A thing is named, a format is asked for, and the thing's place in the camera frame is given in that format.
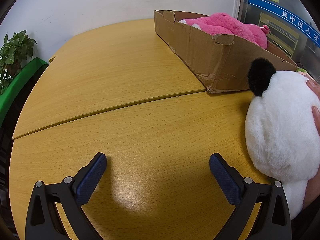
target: blue textured gripper pad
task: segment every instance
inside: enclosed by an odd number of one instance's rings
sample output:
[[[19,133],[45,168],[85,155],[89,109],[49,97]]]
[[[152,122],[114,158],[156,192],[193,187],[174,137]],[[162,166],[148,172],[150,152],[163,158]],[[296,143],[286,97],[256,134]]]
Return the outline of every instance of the blue textured gripper pad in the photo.
[[[78,206],[87,204],[106,167],[107,158],[104,154],[101,154],[76,189],[76,203]]]
[[[241,201],[240,188],[216,155],[210,156],[209,166],[228,202],[231,205],[238,206]]]

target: white wall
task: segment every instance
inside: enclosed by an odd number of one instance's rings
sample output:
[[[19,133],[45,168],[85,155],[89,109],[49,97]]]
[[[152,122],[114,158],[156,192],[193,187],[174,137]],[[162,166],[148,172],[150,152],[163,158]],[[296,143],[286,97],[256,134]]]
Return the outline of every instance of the white wall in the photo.
[[[0,25],[0,39],[27,29],[34,55],[48,60],[72,36],[113,23],[153,18],[154,10],[237,17],[240,0],[17,0]]]

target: blue sign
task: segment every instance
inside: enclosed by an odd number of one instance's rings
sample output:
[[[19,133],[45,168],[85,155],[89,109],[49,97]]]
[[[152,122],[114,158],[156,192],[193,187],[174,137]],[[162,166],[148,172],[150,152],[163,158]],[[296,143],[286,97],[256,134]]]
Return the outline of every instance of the blue sign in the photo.
[[[314,28],[307,24],[304,20],[296,16],[294,13],[289,12],[281,6],[274,3],[268,2],[266,0],[248,0],[248,4],[264,9],[271,12],[285,21],[289,22],[300,31],[305,33],[319,48],[320,48],[320,33],[318,33]]]

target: human hand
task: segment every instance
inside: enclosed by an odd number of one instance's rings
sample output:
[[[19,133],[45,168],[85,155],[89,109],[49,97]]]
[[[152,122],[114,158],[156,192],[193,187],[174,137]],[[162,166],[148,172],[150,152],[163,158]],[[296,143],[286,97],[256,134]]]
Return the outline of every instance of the human hand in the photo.
[[[317,97],[320,100],[320,85],[310,77],[308,78],[309,78],[307,80],[308,87],[317,95]],[[320,111],[316,106],[313,106],[311,108],[311,111],[313,114],[313,120],[315,121],[315,125],[320,136]],[[320,195],[320,169],[318,169],[317,174],[308,181],[306,194],[303,201],[303,208],[306,208],[308,205],[310,205],[319,195]]]

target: green planter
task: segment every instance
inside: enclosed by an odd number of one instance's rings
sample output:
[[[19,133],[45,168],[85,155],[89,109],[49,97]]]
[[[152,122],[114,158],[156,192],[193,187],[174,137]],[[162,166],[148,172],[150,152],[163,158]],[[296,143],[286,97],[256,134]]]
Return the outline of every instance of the green planter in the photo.
[[[45,61],[36,57],[25,65],[21,72],[15,76],[7,90],[0,96],[0,126],[10,106],[24,85],[40,68],[45,70],[47,66],[48,64]]]

